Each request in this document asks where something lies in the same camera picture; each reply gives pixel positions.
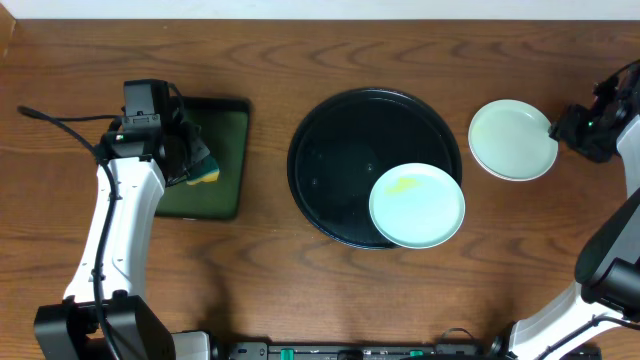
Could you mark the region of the green and yellow sponge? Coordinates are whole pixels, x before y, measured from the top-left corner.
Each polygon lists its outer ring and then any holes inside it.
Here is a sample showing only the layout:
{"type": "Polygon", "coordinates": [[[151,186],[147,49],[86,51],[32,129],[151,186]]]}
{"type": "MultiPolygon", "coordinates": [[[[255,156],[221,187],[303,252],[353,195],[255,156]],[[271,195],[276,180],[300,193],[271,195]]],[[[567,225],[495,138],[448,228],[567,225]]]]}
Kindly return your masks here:
{"type": "Polygon", "coordinates": [[[216,182],[219,174],[220,168],[216,159],[211,155],[207,155],[190,168],[186,183],[188,185],[196,185],[199,183],[216,182]]]}

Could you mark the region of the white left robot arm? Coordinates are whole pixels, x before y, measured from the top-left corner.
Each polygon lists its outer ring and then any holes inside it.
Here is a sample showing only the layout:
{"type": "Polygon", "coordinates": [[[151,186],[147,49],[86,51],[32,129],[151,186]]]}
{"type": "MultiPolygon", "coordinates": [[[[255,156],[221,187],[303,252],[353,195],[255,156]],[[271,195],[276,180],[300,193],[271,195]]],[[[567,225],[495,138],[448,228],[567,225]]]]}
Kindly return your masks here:
{"type": "Polygon", "coordinates": [[[171,332],[144,298],[151,230],[165,190],[190,182],[210,152],[181,95],[128,95],[96,145],[98,192],[86,245],[59,304],[38,308],[47,359],[214,359],[203,330],[171,332]]]}

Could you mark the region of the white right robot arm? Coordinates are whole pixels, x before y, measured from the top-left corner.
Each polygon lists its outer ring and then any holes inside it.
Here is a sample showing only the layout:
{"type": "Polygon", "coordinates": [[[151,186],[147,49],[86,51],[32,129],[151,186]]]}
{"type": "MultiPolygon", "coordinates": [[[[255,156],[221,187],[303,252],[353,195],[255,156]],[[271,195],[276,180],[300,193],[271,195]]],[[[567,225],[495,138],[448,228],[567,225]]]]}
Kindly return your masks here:
{"type": "Polygon", "coordinates": [[[639,110],[616,138],[627,200],[580,252],[575,282],[533,316],[496,338],[503,359],[560,359],[616,327],[639,329],[639,110]]]}

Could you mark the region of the mint green plate with stain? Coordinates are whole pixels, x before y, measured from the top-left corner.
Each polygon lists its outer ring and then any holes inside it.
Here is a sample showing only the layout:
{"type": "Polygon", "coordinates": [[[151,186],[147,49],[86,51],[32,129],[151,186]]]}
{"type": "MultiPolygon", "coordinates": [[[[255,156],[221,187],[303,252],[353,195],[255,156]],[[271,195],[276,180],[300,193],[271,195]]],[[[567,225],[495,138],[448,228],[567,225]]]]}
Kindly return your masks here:
{"type": "Polygon", "coordinates": [[[447,172],[433,165],[407,163],[376,181],[368,209],[384,238],[400,247],[427,249],[456,234],[466,204],[460,185],[447,172]]]}

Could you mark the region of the pink round plate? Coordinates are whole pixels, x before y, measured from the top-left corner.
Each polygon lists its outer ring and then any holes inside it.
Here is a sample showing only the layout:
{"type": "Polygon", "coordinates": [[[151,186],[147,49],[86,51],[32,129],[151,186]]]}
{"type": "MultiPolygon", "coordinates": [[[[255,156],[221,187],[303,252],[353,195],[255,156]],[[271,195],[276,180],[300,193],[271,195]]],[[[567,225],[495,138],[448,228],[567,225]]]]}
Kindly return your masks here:
{"type": "Polygon", "coordinates": [[[501,180],[505,180],[505,181],[510,181],[510,182],[526,182],[526,181],[530,181],[530,178],[516,178],[516,177],[509,177],[509,176],[505,176],[503,174],[500,174],[498,172],[493,171],[492,169],[490,169],[489,167],[487,167],[479,158],[479,156],[477,155],[477,152],[474,150],[474,148],[469,144],[469,151],[472,154],[474,160],[476,161],[476,163],[487,173],[491,174],[492,176],[499,178],[501,180]]]}

